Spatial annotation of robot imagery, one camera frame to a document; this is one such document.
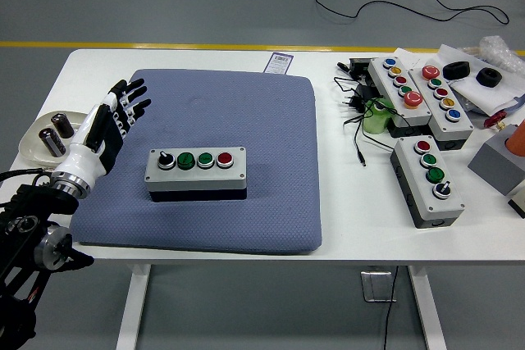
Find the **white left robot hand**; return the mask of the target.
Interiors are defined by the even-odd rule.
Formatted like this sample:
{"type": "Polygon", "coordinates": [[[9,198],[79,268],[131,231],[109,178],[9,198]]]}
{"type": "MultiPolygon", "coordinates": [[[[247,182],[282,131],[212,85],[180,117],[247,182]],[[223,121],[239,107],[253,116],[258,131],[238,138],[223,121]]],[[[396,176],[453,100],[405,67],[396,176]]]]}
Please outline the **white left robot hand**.
{"type": "Polygon", "coordinates": [[[122,148],[124,138],[151,103],[134,100],[147,92],[144,80],[120,80],[86,116],[69,146],[67,158],[56,169],[87,184],[108,174],[122,148]]]}

